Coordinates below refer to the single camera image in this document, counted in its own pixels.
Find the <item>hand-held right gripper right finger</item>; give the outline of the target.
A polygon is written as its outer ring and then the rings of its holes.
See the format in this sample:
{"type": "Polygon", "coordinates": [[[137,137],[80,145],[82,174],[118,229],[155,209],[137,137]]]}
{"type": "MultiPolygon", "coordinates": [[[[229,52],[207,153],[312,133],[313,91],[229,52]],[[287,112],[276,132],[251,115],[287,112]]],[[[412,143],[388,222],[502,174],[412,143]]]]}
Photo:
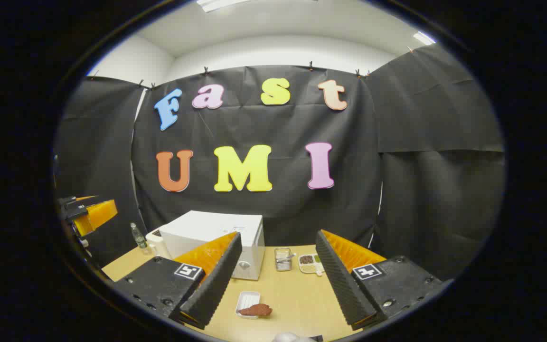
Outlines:
{"type": "Polygon", "coordinates": [[[316,253],[347,324],[365,329],[439,295],[445,281],[406,256],[385,258],[341,236],[317,232],[316,253]]]}

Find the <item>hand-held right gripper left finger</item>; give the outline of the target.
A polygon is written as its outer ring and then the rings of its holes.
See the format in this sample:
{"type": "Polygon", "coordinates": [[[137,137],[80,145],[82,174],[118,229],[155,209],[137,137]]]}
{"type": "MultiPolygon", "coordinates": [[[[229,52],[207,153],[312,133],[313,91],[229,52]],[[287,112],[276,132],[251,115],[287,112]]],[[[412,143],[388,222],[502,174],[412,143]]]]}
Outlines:
{"type": "Polygon", "coordinates": [[[242,249],[241,234],[233,231],[173,260],[154,256],[112,286],[162,317],[204,329],[225,294],[242,249]]]}

